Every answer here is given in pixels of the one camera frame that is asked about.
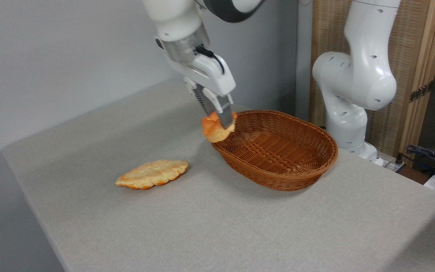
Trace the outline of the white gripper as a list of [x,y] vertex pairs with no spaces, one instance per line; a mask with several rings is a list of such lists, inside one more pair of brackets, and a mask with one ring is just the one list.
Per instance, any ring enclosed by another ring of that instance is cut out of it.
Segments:
[[236,82],[226,62],[220,56],[217,58],[222,65],[202,54],[187,63],[174,62],[166,55],[169,65],[185,77],[188,91],[205,114],[216,113],[222,127],[228,129],[233,122],[231,107],[234,102],[230,93],[236,88]]

